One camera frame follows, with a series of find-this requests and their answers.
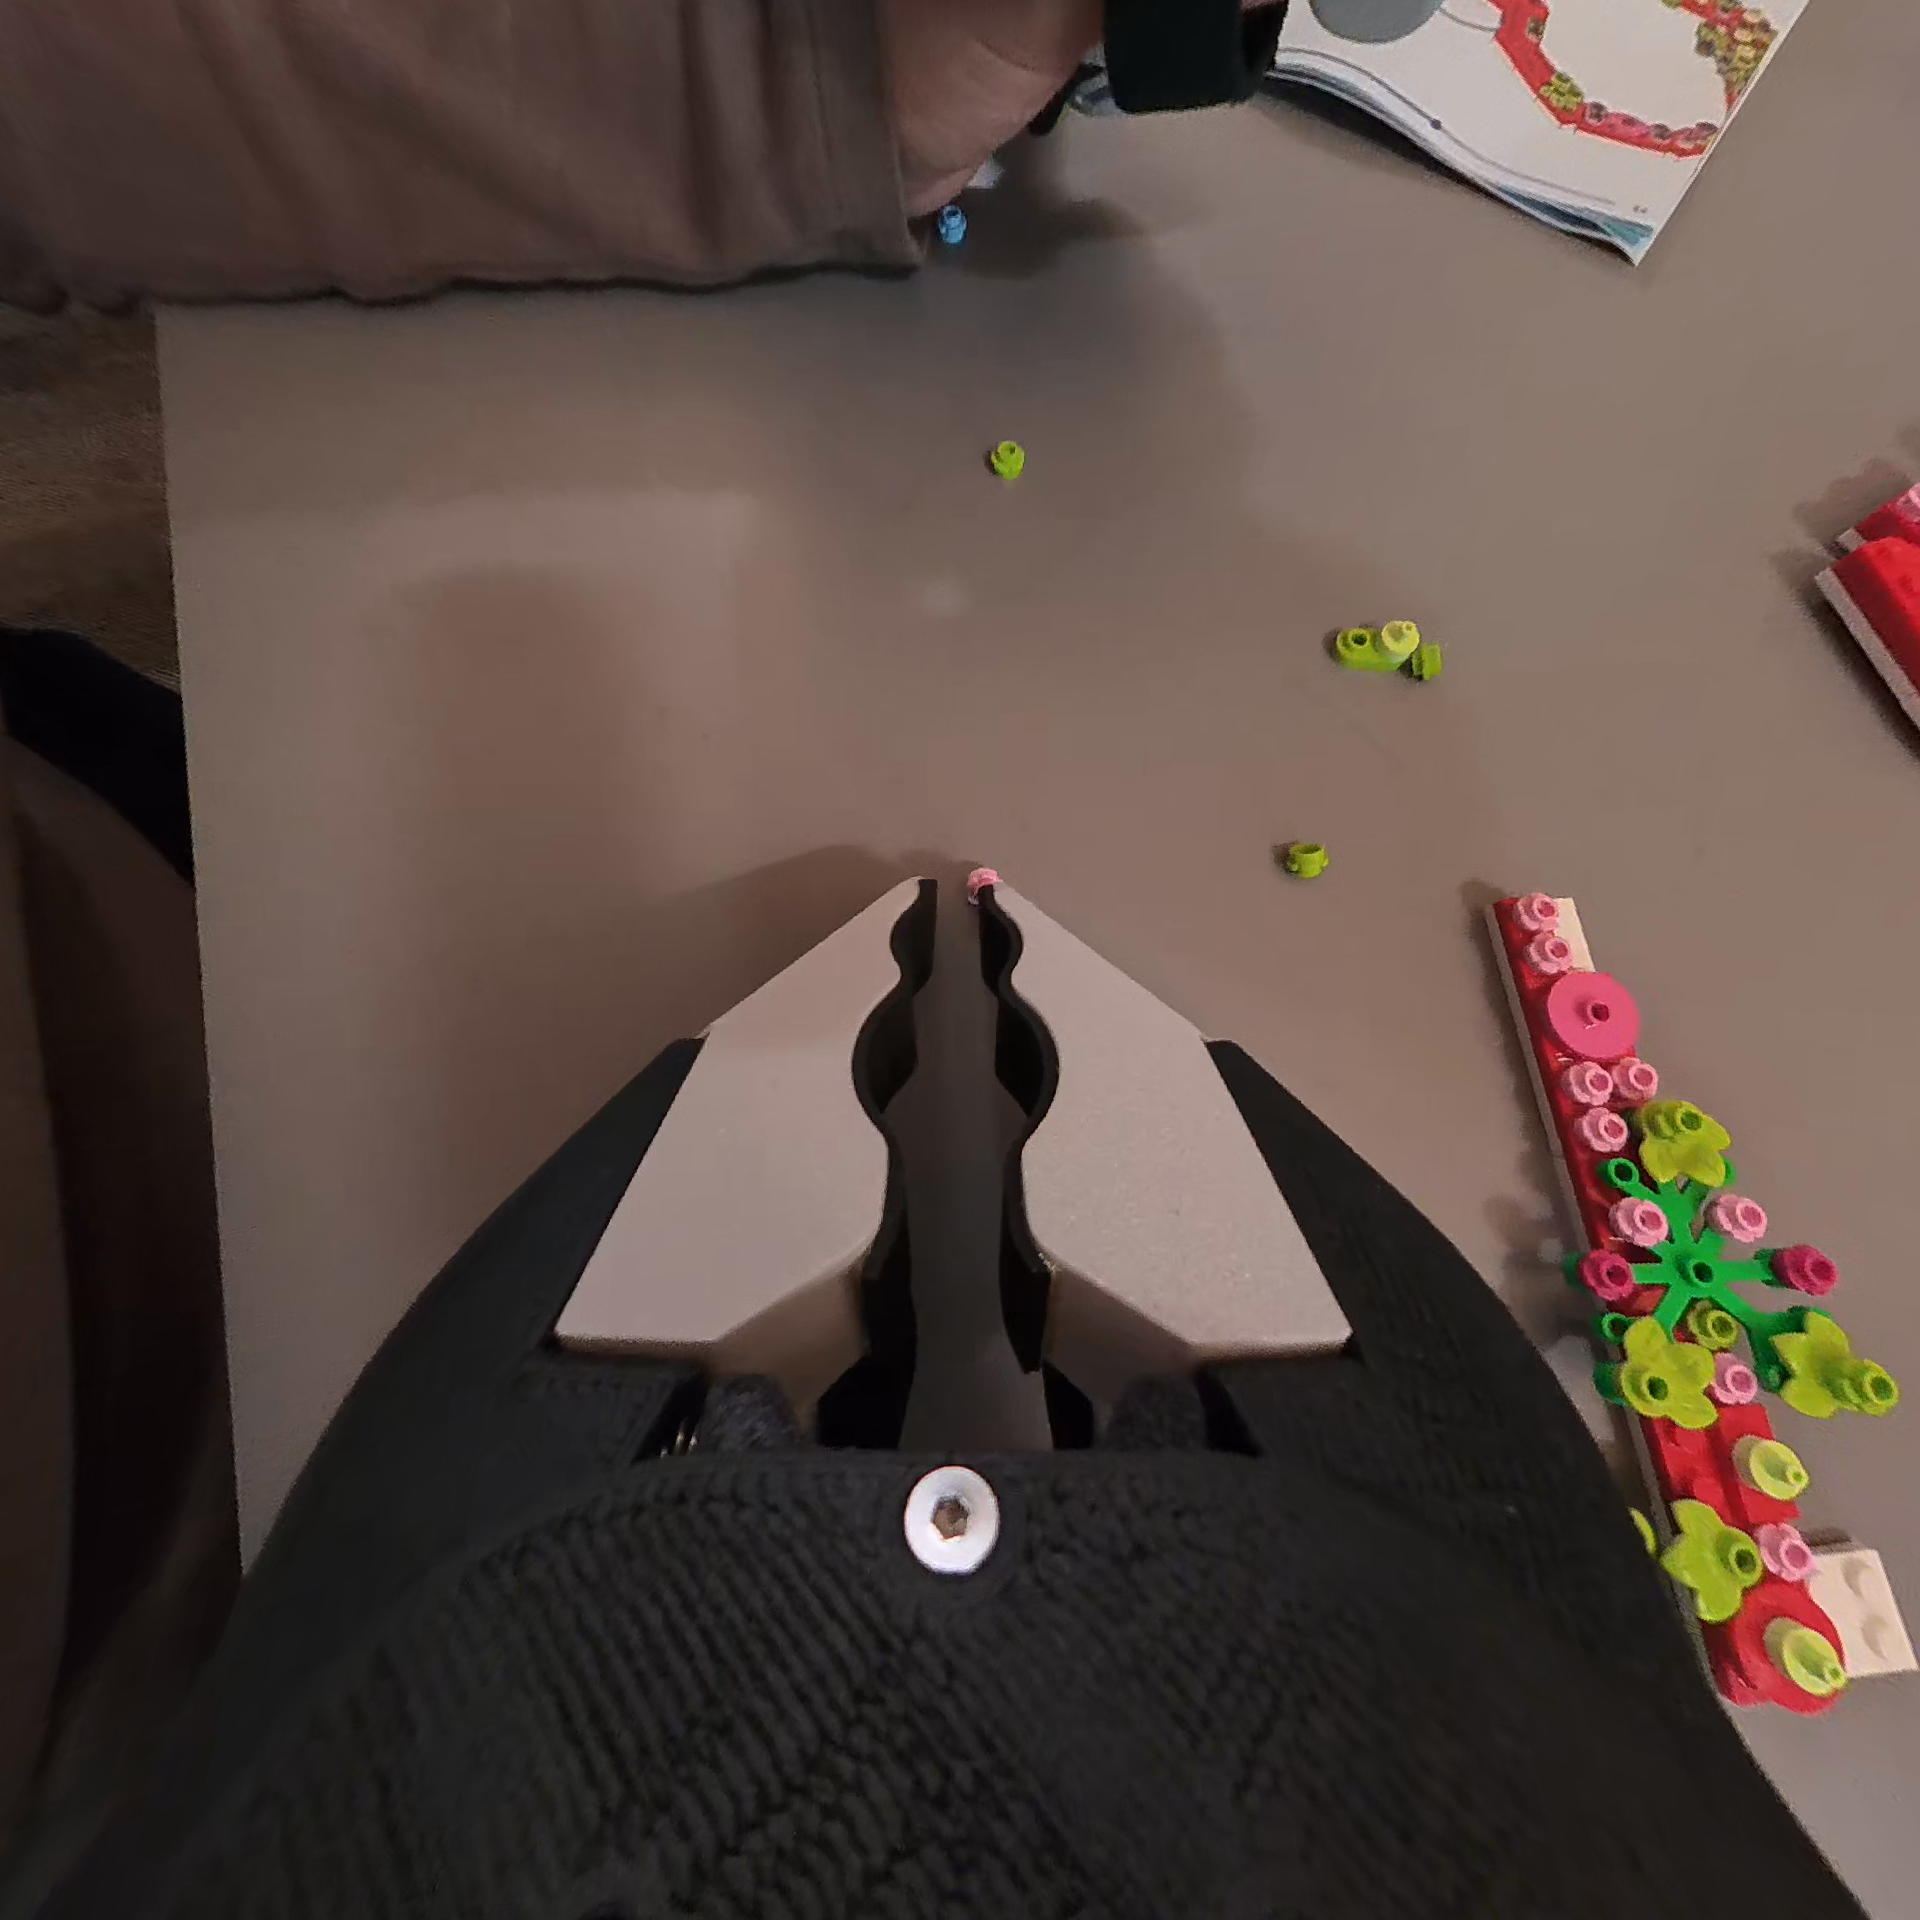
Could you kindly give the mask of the lego instruction booklet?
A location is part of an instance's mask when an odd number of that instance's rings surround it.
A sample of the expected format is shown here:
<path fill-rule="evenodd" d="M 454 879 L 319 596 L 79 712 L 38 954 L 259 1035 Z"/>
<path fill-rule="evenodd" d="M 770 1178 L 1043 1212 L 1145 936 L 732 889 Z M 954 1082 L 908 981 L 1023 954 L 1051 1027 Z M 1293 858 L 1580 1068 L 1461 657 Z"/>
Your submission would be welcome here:
<path fill-rule="evenodd" d="M 1502 203 L 1638 263 L 1804 11 L 1287 5 L 1268 80 L 1318 90 Z"/>

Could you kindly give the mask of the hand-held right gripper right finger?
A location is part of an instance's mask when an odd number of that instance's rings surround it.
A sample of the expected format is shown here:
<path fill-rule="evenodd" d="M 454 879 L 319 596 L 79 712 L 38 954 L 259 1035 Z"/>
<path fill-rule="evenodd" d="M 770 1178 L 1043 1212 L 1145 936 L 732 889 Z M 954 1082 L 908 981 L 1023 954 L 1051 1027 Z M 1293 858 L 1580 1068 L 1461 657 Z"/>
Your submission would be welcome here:
<path fill-rule="evenodd" d="M 1003 882 L 971 887 L 995 1071 L 1021 1130 L 999 1296 L 1028 1375 L 1157 1377 L 1339 1352 L 1350 1323 L 1209 1040 Z"/>

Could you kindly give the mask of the person's left forearm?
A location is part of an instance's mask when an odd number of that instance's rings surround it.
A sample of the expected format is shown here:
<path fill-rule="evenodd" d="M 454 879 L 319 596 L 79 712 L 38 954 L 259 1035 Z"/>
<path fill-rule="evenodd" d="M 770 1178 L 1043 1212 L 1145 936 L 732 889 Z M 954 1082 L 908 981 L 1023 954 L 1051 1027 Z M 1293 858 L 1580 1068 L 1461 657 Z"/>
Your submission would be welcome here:
<path fill-rule="evenodd" d="M 4 2 L 4 301 L 909 272 L 873 5 Z"/>

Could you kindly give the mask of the person's left hand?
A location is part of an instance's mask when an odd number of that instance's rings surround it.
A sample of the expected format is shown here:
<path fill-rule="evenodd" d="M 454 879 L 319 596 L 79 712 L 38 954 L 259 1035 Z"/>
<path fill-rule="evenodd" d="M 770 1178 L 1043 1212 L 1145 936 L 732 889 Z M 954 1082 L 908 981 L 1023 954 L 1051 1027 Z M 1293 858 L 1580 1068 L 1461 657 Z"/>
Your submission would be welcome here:
<path fill-rule="evenodd" d="M 1021 132 L 1095 51 L 1100 2 L 883 2 L 902 205 L 929 217 Z"/>

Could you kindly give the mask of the long red flowered lego strip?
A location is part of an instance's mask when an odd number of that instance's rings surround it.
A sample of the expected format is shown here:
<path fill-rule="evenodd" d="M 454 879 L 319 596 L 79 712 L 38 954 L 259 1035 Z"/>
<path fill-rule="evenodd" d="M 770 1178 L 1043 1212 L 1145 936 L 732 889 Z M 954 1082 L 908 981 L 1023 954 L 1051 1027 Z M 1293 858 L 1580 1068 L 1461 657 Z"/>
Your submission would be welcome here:
<path fill-rule="evenodd" d="M 1572 1231 L 1556 1263 L 1638 1461 L 1638 1537 L 1710 1680 L 1735 1707 L 1817 1716 L 1854 1683 L 1915 1673 L 1882 1556 L 1811 1540 L 1811 1472 L 1769 1418 L 1901 1403 L 1834 1319 L 1836 1263 L 1769 1242 L 1731 1135 L 1665 1090 L 1641 1008 L 1595 968 L 1572 899 L 1505 897 L 1485 922 Z"/>

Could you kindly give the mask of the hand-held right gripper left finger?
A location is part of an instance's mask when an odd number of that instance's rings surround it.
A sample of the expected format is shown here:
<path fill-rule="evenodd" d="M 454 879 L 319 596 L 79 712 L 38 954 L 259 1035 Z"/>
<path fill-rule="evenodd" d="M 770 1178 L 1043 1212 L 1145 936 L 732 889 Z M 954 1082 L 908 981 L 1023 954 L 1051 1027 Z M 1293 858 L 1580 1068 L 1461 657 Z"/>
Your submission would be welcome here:
<path fill-rule="evenodd" d="M 561 1309 L 565 1352 L 765 1377 L 822 1444 L 898 1447 L 918 1331 L 890 1108 L 935 929 L 935 880 L 902 880 L 707 1027 Z"/>

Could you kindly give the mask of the red and white lego block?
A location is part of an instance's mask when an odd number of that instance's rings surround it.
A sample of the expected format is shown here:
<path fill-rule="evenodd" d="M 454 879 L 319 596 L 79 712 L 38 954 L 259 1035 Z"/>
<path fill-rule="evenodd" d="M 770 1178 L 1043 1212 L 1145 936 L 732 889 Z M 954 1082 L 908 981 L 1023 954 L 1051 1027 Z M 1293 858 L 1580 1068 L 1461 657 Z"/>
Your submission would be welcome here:
<path fill-rule="evenodd" d="M 1815 591 L 1918 729 L 1918 547 L 1901 536 L 1854 537 Z"/>

